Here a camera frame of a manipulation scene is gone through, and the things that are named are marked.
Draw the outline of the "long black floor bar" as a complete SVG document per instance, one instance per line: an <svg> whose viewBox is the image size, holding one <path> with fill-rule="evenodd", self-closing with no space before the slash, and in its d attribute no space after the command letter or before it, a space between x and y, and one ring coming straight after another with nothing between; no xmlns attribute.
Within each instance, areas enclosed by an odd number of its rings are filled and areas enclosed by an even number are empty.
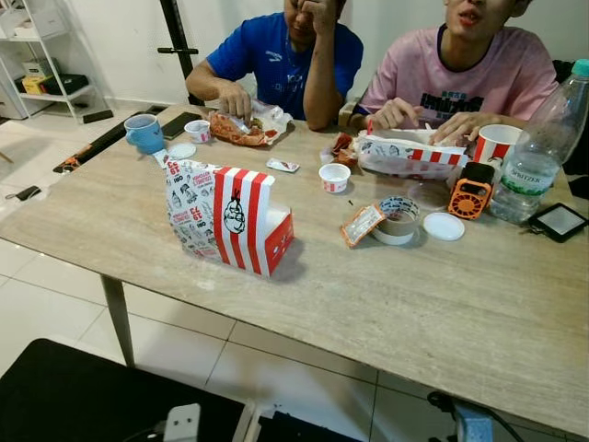
<svg viewBox="0 0 589 442"><path fill-rule="evenodd" d="M93 140L93 142L89 143L83 148L83 150L77 151L74 156L68 157L62 164L55 166L53 172L64 174L79 169L81 164L85 164L89 159L99 155L99 153L105 151L110 145L119 142L121 139L125 139L125 135L125 126L123 126L122 122L119 122L117 126L113 127L113 129L110 129L96 140Z"/></svg>

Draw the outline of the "grey table leg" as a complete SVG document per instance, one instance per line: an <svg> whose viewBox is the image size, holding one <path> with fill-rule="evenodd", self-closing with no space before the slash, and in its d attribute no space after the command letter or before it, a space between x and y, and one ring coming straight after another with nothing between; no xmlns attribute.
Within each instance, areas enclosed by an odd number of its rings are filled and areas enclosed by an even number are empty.
<svg viewBox="0 0 589 442"><path fill-rule="evenodd" d="M117 337L118 343L121 346L123 362L130 369L134 369L133 337L129 323L129 310L127 310L126 298L123 294L123 282L117 278L109 277L104 273L101 273L99 276L115 337Z"/></svg>

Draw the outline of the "large white round lid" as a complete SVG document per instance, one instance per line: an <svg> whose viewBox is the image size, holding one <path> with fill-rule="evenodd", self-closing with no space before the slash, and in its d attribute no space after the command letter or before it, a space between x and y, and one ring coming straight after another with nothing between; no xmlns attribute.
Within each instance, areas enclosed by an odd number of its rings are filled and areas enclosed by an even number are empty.
<svg viewBox="0 0 589 442"><path fill-rule="evenodd" d="M433 212L423 218L422 227L429 236L444 241L456 241L466 235L462 219L447 212Z"/></svg>

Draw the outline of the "red food wrapper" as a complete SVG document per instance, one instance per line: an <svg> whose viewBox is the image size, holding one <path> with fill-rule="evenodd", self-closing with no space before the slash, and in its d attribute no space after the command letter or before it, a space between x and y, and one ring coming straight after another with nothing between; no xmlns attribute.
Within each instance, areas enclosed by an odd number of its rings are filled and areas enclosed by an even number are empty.
<svg viewBox="0 0 589 442"><path fill-rule="evenodd" d="M350 169L358 168L358 153L354 150L353 138L349 134L337 136L336 143L329 149L329 161Z"/></svg>

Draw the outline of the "black slipper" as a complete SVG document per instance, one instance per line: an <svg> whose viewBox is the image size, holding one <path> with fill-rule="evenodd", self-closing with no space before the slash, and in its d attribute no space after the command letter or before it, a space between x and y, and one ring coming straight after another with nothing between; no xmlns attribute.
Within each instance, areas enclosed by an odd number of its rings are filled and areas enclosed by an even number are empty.
<svg viewBox="0 0 589 442"><path fill-rule="evenodd" d="M34 199L34 201L41 201L43 198L45 198L45 191L42 188L39 188L37 185L29 186L29 188L24 190L5 195L6 201L26 202L29 201L29 199Z"/></svg>
<svg viewBox="0 0 589 442"><path fill-rule="evenodd" d="M571 189L571 194L576 195L576 197L581 199L588 199L589 198L589 177L588 176L580 176L575 178L569 177L569 189Z"/></svg>

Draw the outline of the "orange black handheld device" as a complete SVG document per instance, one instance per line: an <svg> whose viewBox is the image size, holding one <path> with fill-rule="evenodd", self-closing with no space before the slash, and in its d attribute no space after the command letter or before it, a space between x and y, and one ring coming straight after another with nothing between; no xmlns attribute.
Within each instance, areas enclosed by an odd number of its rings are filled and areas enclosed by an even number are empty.
<svg viewBox="0 0 589 442"><path fill-rule="evenodd" d="M451 192L447 212L460 219L479 218L493 195L495 173L496 169L492 165L469 161Z"/></svg>

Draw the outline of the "person in pink shirt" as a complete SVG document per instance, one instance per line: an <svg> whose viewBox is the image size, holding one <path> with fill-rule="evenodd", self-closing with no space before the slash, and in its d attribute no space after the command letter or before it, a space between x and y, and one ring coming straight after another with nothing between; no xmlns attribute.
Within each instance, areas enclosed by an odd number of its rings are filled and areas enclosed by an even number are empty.
<svg viewBox="0 0 589 442"><path fill-rule="evenodd" d="M346 126L418 129L437 123L429 142L476 138L482 127L523 129L559 87L546 46L509 27L533 0L445 0L445 23L401 35L387 48Z"/></svg>

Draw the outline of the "open KFC meal box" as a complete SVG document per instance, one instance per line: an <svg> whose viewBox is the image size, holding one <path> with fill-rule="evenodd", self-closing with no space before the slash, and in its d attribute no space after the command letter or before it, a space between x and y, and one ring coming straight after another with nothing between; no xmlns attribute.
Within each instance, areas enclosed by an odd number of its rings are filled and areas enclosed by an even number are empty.
<svg viewBox="0 0 589 442"><path fill-rule="evenodd" d="M405 180L449 180L470 158L462 147L428 145L430 130L361 131L351 147L362 169Z"/></svg>

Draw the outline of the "red white striped KFC box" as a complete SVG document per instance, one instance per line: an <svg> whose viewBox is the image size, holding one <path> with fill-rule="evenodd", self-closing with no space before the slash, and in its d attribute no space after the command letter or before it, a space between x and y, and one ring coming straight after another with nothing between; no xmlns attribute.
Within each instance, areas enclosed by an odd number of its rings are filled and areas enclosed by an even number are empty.
<svg viewBox="0 0 589 442"><path fill-rule="evenodd" d="M271 204L270 174L190 159L165 163L166 203L181 247L270 277L294 240L292 211Z"/></svg>

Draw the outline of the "black floor mat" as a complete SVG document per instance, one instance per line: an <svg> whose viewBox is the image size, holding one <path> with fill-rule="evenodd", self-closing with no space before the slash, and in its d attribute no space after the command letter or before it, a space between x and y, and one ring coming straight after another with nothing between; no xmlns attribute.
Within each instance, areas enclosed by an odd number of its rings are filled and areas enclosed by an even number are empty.
<svg viewBox="0 0 589 442"><path fill-rule="evenodd" d="M272 412L260 417L260 431L254 442L361 442L359 439L345 436L311 424L289 413Z"/></svg>
<svg viewBox="0 0 589 442"><path fill-rule="evenodd" d="M247 405L48 338L0 375L0 442L153 442L173 408L201 405L199 442L235 442Z"/></svg>

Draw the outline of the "blue mug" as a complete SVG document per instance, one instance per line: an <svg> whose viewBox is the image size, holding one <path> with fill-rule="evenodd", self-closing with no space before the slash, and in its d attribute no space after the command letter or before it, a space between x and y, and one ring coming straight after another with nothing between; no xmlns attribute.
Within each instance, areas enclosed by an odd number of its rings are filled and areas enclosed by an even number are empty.
<svg viewBox="0 0 589 442"><path fill-rule="evenodd" d="M154 155L166 148L166 140L155 115L132 115L123 122L123 129L126 132L126 142L133 145L139 155Z"/></svg>

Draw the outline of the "white floor frame bar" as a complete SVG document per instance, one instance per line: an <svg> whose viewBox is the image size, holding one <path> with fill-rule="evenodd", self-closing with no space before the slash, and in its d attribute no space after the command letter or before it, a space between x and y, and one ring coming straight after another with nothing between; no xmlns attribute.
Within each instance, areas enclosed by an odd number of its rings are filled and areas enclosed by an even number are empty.
<svg viewBox="0 0 589 442"><path fill-rule="evenodd" d="M257 442L260 437L260 418L270 410L269 405L257 404L253 400L240 400L243 412L233 435L232 442Z"/></svg>

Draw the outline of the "orange bordered card packet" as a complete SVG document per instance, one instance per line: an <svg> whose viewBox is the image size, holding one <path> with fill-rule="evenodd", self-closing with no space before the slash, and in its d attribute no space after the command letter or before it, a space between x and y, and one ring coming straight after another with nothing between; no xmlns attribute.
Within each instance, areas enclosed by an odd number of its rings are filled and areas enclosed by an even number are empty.
<svg viewBox="0 0 589 442"><path fill-rule="evenodd" d="M386 219L386 214L377 205L363 206L349 222L341 225L342 240L345 241L348 248L354 248L359 241L374 231Z"/></svg>

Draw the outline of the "black metal stand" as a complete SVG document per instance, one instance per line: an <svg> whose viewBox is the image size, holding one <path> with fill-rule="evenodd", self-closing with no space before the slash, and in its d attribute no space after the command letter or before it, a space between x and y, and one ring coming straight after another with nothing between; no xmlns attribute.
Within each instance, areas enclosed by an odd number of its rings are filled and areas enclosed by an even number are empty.
<svg viewBox="0 0 589 442"><path fill-rule="evenodd" d="M182 76L188 77L193 70L192 56L199 52L190 48L188 39L182 28L182 20L179 16L179 7L176 0L159 0L161 12L163 12L168 35L171 38L171 47L156 48L160 54L174 54L179 58Z"/></svg>

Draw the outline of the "brown tape roll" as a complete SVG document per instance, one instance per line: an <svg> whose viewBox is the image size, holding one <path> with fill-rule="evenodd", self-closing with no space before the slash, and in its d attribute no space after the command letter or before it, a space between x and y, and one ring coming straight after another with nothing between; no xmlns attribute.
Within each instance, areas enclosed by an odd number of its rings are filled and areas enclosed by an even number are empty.
<svg viewBox="0 0 589 442"><path fill-rule="evenodd" d="M377 224L371 232L378 241L387 245L405 245L415 239L418 231L420 209L408 195L390 195L375 203L386 219Z"/></svg>

